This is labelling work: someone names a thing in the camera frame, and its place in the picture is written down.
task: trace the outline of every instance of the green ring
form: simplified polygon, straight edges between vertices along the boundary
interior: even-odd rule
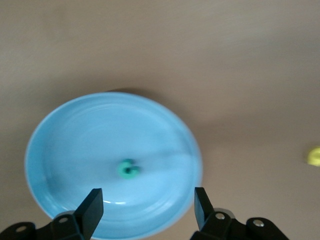
[[[133,179],[135,178],[139,172],[140,168],[138,166],[134,166],[134,161],[132,159],[123,160],[118,166],[118,174],[123,179]]]

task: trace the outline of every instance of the metal screw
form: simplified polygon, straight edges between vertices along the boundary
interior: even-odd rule
[[[218,212],[215,217],[219,220],[224,220],[226,217],[225,215],[223,215],[221,212]]]
[[[20,227],[18,227],[15,231],[16,231],[17,233],[20,233],[20,232],[22,232],[22,231],[24,231],[24,230],[26,230],[26,229],[27,229],[26,226],[20,226]]]
[[[264,222],[259,219],[253,220],[253,224],[256,225],[257,227],[264,227],[265,226]]]
[[[60,223],[60,224],[63,224],[63,223],[65,223],[66,221],[68,221],[68,218],[67,218],[67,217],[62,217],[62,218],[59,219],[59,223]]]

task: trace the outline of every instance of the green object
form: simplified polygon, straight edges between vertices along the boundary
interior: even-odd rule
[[[320,146],[313,148],[309,152],[307,163],[316,167],[320,167]]]
[[[133,179],[140,172],[138,166],[134,166],[134,161],[132,159],[123,160],[118,167],[118,174],[124,179]]]

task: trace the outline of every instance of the yellow object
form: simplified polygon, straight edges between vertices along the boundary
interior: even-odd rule
[[[320,146],[313,148],[307,157],[307,163],[313,166],[320,167]]]

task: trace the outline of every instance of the light blue bowl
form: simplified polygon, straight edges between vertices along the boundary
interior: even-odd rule
[[[122,166],[132,162],[136,174]],[[197,142],[171,111],[145,97],[103,92],[73,99],[35,129],[25,156],[28,186],[51,218],[102,188],[93,238],[135,240],[174,224],[202,178]]]

